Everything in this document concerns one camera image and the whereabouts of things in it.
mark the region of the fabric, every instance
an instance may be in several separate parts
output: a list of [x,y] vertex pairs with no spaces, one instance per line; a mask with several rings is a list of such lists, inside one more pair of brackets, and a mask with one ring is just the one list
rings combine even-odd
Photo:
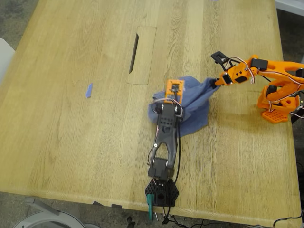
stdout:
[[[180,77],[185,80],[182,99],[183,121],[180,123],[180,136],[191,134],[208,124],[209,98],[219,89],[213,88],[214,78],[207,78],[203,83],[191,76]],[[158,92],[153,95],[153,99],[164,98],[165,92]],[[148,107],[148,117],[153,122],[157,122],[158,114]]]

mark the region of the wood grain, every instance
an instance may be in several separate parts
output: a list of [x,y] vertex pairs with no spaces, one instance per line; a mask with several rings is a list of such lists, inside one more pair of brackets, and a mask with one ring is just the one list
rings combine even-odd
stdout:
[[[139,26],[156,28],[147,85],[127,83]],[[282,59],[274,1],[40,0],[0,85],[0,190],[147,211],[152,94],[217,77],[218,50]],[[208,126],[181,139],[172,214],[264,226],[300,214],[291,124],[256,106],[266,83],[220,88]]]

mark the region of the blue painter's tape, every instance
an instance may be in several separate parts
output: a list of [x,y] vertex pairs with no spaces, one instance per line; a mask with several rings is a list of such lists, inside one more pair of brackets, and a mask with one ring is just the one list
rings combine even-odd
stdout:
[[87,89],[87,92],[85,94],[87,98],[91,97],[92,89],[93,89],[93,83],[91,83]]

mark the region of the black 3d-printed part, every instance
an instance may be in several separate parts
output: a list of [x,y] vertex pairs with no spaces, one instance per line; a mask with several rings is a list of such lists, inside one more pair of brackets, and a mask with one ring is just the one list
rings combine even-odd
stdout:
[[179,191],[177,190],[177,188],[176,188],[174,182],[172,181],[172,179],[169,179],[167,181],[167,195],[166,195],[167,200],[166,200],[165,204],[159,205],[159,204],[156,203],[156,201],[157,201],[156,193],[157,193],[156,184],[154,183],[153,180],[151,180],[149,185],[146,187],[145,194],[146,194],[146,196],[148,194],[154,194],[153,206],[156,206],[156,207],[168,207],[168,206],[174,207],[175,206],[175,200],[179,196]]

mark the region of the floor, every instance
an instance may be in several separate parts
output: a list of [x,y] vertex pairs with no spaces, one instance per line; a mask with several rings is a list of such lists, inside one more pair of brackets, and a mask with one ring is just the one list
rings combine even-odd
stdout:
[[[14,49],[17,48],[29,18],[38,0],[0,0],[0,38],[5,39]],[[285,11],[278,10],[284,60],[301,62],[304,54],[304,18]],[[304,164],[304,122],[298,120],[293,124],[294,146],[297,160]],[[33,208],[23,203],[24,196],[0,192],[0,228],[12,228],[18,221],[35,212]],[[127,227],[127,218],[131,216],[135,227],[155,228],[159,222],[148,221],[147,212],[127,209],[115,209],[103,206],[77,204],[51,199],[41,199],[55,209],[67,211],[84,223],[96,224],[102,228]],[[176,217],[186,225],[201,223],[200,219]],[[178,227],[169,223],[166,227]],[[210,228],[243,228],[245,225],[222,223],[213,224]]]

